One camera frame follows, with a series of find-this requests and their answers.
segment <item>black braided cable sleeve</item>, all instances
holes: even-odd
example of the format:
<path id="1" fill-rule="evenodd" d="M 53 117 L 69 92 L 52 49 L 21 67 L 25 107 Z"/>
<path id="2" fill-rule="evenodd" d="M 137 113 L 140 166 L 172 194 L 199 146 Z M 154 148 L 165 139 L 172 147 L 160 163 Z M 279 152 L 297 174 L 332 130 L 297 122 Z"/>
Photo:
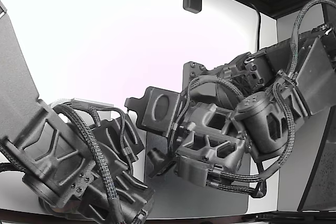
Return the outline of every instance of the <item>black braided cable sleeve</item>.
<path id="1" fill-rule="evenodd" d="M 93 155 L 94 161 L 98 165 L 98 171 L 100 173 L 104 188 L 106 190 L 107 199 L 111 209 L 110 211 L 116 218 L 116 220 L 113 221 L 115 221 L 115 223 L 125 223 L 121 212 L 121 205 L 117 194 L 117 190 L 111 177 L 111 173 L 106 158 L 103 155 L 103 152 L 101 151 L 99 144 L 95 136 L 91 132 L 89 126 L 77 114 L 77 112 L 74 111 L 74 109 L 65 104 L 59 104 L 55 106 L 54 110 L 57 114 L 65 115 L 78 128 L 84 142 L 89 147 Z"/>

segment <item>cylindrical motor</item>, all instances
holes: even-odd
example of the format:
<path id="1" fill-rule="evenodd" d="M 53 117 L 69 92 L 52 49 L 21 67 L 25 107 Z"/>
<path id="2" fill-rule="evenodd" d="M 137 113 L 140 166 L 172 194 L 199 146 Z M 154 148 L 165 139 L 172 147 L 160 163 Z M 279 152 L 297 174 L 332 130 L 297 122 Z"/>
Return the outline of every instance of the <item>cylindrical motor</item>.
<path id="1" fill-rule="evenodd" d="M 243 122 L 250 138 L 262 154 L 270 154 L 287 141 L 287 121 L 281 107 L 264 91 L 254 93 L 236 108 L 236 120 Z"/>

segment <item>dark gray robot arm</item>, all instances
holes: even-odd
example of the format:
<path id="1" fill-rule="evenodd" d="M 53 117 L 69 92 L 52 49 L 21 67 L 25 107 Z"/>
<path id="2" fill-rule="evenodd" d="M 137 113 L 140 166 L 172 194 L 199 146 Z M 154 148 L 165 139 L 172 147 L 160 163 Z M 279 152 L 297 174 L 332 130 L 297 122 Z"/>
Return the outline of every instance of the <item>dark gray robot arm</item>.
<path id="1" fill-rule="evenodd" d="M 148 153 L 150 176 L 174 167 L 193 184 L 263 197 L 266 179 L 291 152 L 295 131 L 336 105 L 336 92 L 329 88 L 336 84 L 334 26 L 300 35 L 292 78 L 291 42 L 240 55 L 213 70 L 188 62 L 182 93 L 149 87 L 144 97 L 127 99 L 125 106 L 138 114 L 138 128 L 167 138 L 167 153 L 156 148 Z M 238 174 L 245 154 L 259 174 Z M 263 161 L 274 157 L 279 158 L 264 170 Z M 248 187 L 252 182 L 256 188 Z"/>

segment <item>white backdrop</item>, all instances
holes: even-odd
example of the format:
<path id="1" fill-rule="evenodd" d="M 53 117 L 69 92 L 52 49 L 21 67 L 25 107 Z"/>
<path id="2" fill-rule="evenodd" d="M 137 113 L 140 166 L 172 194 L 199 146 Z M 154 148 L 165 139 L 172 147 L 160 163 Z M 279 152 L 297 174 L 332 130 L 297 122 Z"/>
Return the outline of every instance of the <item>white backdrop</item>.
<path id="1" fill-rule="evenodd" d="M 211 69 L 256 50 L 257 15 L 233 0 L 203 0 L 199 14 L 183 0 L 1 1 L 47 103 L 77 97 L 124 109 L 148 86 L 180 91 L 188 61 Z M 276 42 L 276 21 L 263 15 L 261 47 Z M 21 177 L 0 175 L 0 208 L 39 213 Z"/>

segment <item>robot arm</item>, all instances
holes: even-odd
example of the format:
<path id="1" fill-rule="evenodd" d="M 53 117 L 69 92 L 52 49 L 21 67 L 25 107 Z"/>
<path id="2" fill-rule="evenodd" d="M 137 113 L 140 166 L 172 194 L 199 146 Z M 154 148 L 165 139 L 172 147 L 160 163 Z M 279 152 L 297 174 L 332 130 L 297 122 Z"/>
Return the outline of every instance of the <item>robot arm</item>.
<path id="1" fill-rule="evenodd" d="M 0 13 L 0 151 L 12 164 L 0 171 L 24 172 L 23 182 L 53 215 L 73 218 L 75 212 L 100 224 L 143 223 L 154 192 L 132 176 L 144 146 L 128 115 L 109 104 L 73 99 L 50 106 L 39 99 L 9 16 L 3 8 Z M 324 24 L 213 70 L 188 62 L 181 93 L 148 87 L 144 97 L 127 99 L 125 106 L 138 114 L 137 128 L 168 142 L 166 153 L 149 151 L 150 176 L 173 168 L 201 187 L 263 197 L 267 178 L 291 152 L 295 131 L 336 105 L 336 92 L 329 88 L 336 85 L 335 62 L 334 26 Z M 95 123 L 87 126 L 76 110 Z M 120 117 L 101 121 L 99 110 Z M 247 154 L 259 174 L 239 174 Z M 279 158 L 264 169 L 263 161 L 274 157 Z M 252 182 L 256 188 L 248 186 Z"/>
<path id="2" fill-rule="evenodd" d="M 336 84 L 334 26 L 324 24 L 300 35 L 293 78 L 282 70 L 291 63 L 291 42 L 240 55 L 210 71 L 186 63 L 183 88 L 189 88 L 189 95 L 149 87 L 144 97 L 128 99 L 125 106 L 138 114 L 137 127 L 169 136 L 172 146 L 166 154 L 149 152 L 150 176 L 175 164 L 175 174 L 193 184 L 263 197 L 266 179 L 291 152 L 295 131 L 336 104 L 336 92 L 330 89 Z M 190 106 L 183 111 L 186 103 Z M 258 175 L 238 174 L 246 153 Z M 279 158 L 264 170 L 262 162 L 274 157 Z M 248 187 L 252 182 L 258 183 L 256 188 Z"/>

